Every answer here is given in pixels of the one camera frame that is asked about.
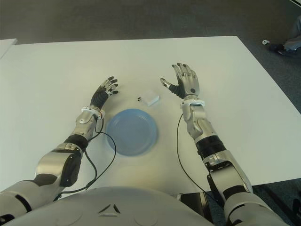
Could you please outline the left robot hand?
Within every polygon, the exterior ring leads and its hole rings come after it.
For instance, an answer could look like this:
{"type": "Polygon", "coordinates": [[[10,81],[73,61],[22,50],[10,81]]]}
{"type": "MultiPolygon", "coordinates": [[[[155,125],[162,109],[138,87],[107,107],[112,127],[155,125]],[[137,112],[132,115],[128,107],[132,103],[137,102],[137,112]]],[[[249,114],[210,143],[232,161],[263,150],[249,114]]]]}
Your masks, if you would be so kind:
{"type": "Polygon", "coordinates": [[[118,93],[118,80],[113,76],[107,78],[96,90],[91,98],[90,105],[102,109],[103,105],[111,95],[118,93]]]}

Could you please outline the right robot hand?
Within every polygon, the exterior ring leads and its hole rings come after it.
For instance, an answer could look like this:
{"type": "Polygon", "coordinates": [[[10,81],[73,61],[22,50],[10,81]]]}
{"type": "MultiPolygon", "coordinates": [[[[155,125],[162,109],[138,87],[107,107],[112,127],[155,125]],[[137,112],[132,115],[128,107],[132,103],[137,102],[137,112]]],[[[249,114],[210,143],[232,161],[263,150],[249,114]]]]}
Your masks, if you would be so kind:
{"type": "Polygon", "coordinates": [[[177,85],[160,78],[160,82],[181,99],[195,99],[199,96],[199,81],[196,73],[187,64],[172,65],[177,78],[177,85]]]}

